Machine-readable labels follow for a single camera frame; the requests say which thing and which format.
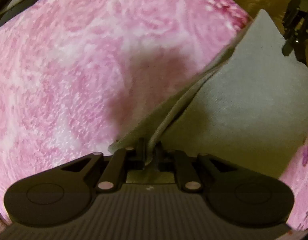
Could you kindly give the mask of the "grey knit cloth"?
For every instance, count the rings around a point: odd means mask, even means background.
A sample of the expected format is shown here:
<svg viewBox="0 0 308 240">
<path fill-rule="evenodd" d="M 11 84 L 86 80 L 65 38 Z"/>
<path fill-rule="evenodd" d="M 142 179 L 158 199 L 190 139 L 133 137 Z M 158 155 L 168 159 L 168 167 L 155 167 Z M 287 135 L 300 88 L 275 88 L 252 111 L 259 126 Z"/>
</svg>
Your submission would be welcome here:
<svg viewBox="0 0 308 240">
<path fill-rule="evenodd" d="M 212 154 L 279 178 L 308 134 L 308 67 L 284 56 L 265 10 L 190 85 L 159 105 L 110 152 L 146 140 L 189 157 Z"/>
</svg>

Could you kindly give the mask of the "pink rose blanket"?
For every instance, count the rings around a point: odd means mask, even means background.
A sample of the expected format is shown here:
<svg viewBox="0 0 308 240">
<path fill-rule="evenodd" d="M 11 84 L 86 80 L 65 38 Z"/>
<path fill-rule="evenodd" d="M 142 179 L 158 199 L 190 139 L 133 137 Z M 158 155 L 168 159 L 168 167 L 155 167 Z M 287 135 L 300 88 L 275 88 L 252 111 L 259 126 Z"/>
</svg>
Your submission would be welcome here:
<svg viewBox="0 0 308 240">
<path fill-rule="evenodd" d="M 39 0 L 0 28 L 0 232 L 14 182 L 109 147 L 274 0 Z M 279 177 L 308 230 L 308 134 Z"/>
</svg>

